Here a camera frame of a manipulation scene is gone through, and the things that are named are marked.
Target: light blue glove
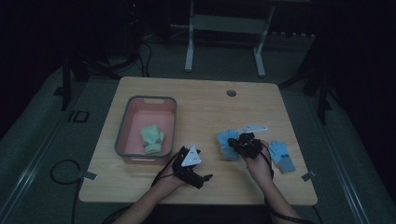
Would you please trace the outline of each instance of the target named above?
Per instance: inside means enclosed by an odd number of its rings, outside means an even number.
[[[296,170],[284,143],[272,142],[269,146],[269,151],[271,159],[278,165],[280,172],[285,174]]]
[[[239,133],[232,129],[227,130],[227,132],[221,131],[218,134],[218,141],[222,149],[222,156],[224,160],[226,161],[239,160],[239,154],[233,149],[233,147],[230,147],[230,145],[228,144],[229,138],[238,139],[238,137],[239,137]]]

